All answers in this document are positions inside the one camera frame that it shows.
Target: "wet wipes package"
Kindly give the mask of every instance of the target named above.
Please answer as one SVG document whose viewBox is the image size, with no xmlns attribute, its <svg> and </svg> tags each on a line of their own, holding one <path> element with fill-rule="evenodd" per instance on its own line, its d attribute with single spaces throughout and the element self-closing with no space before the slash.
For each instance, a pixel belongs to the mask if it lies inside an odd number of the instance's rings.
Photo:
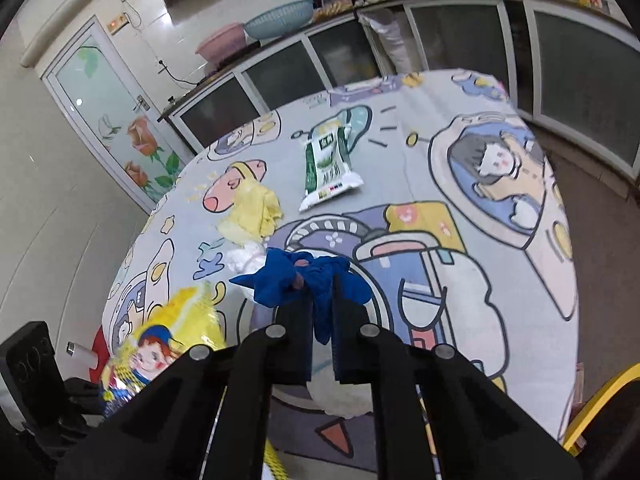
<svg viewBox="0 0 640 480">
<path fill-rule="evenodd" d="M 349 131 L 349 126 L 337 126 L 305 143 L 306 196 L 300 211 L 363 184 L 361 177 L 351 169 L 345 135 Z"/>
</svg>

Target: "silver rivet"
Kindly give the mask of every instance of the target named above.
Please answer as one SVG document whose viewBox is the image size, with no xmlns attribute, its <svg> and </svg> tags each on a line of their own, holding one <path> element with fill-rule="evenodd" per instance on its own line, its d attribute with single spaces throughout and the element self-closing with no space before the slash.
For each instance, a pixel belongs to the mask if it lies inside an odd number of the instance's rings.
<svg viewBox="0 0 640 480">
<path fill-rule="evenodd" d="M 208 346 L 196 345 L 192 346 L 189 350 L 189 357 L 194 361 L 202 361 L 208 357 L 209 352 L 211 352 L 211 350 L 209 350 Z"/>
<path fill-rule="evenodd" d="M 434 352 L 440 359 L 451 359 L 456 354 L 456 349 L 451 345 L 438 345 Z"/>
<path fill-rule="evenodd" d="M 282 325 L 269 325 L 264 333 L 271 339 L 280 339 L 287 333 L 287 329 Z"/>
<path fill-rule="evenodd" d="M 360 327 L 360 333 L 364 337 L 375 337 L 380 333 L 380 329 L 377 325 L 367 323 L 366 325 Z"/>
</svg>

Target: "food bag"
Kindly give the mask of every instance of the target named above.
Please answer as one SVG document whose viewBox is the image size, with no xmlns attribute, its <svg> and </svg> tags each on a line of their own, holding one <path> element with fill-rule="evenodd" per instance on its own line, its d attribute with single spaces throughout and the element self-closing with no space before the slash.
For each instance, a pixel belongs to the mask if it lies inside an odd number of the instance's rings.
<svg viewBox="0 0 640 480">
<path fill-rule="evenodd" d="M 104 416 L 113 415 L 180 355 L 198 344 L 212 350 L 226 346 L 218 313 L 211 304 L 209 282 L 179 290 L 165 306 L 156 306 L 148 321 L 124 340 L 100 377 Z M 268 442 L 262 478 L 288 480 Z"/>
<path fill-rule="evenodd" d="M 300 211 L 363 184 L 360 175 L 351 169 L 345 137 L 345 131 L 349 133 L 350 130 L 349 125 L 346 128 L 336 126 L 305 143 L 306 196 Z"/>
</svg>

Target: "brown floor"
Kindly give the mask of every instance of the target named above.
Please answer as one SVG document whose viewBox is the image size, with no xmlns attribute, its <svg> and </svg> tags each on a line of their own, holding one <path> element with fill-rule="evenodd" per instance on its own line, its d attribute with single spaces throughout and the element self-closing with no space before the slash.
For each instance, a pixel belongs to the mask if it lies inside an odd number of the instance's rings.
<svg viewBox="0 0 640 480">
<path fill-rule="evenodd" d="M 625 186 L 606 168 L 534 130 L 556 170 L 569 220 L 580 293 L 578 359 L 588 399 L 640 362 L 640 208 L 621 196 Z"/>
</svg>

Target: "door frame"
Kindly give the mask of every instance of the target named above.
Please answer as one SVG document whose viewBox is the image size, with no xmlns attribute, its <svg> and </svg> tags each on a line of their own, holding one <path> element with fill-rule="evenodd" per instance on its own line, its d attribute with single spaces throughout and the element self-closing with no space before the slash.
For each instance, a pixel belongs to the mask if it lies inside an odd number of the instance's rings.
<svg viewBox="0 0 640 480">
<path fill-rule="evenodd" d="M 54 60 L 44 71 L 44 74 L 42 75 L 42 82 L 46 86 L 47 90 L 49 90 L 49 93 L 52 95 L 66 120 L 69 122 L 76 134 L 78 134 L 78 137 L 80 137 L 82 142 L 84 142 L 84 145 L 98 160 L 100 165 L 146 213 L 150 213 L 156 206 L 156 203 L 149 198 L 146 193 L 135 184 L 135 182 L 133 182 L 124 168 L 121 167 L 115 158 L 113 158 L 111 153 L 109 153 L 102 145 L 100 140 L 98 140 L 94 131 L 84 121 L 78 110 L 76 110 L 76 107 L 66 95 L 65 90 L 56 78 L 58 70 L 64 66 L 64 64 L 76 52 L 74 47 L 79 42 L 86 40 L 90 36 L 93 36 L 100 45 L 100 49 L 102 49 L 107 62 L 111 65 L 111 68 L 116 73 L 116 76 L 120 79 L 123 86 L 131 94 L 133 102 L 135 102 L 134 95 L 142 95 L 145 101 L 149 104 L 149 110 L 142 111 L 145 113 L 148 120 L 154 123 L 154 128 L 166 141 L 169 147 L 171 147 L 180 159 L 187 164 L 193 158 L 193 153 L 191 153 L 191 151 L 184 145 L 175 132 L 171 130 L 168 124 L 158 123 L 157 119 L 160 117 L 160 113 L 155 108 L 148 95 L 146 95 L 146 92 L 133 77 L 133 74 L 120 57 L 116 47 L 111 43 L 111 40 L 108 38 L 96 16 L 92 16 L 73 35 L 73 37 L 67 41 L 65 46 L 60 50 Z"/>
</svg>

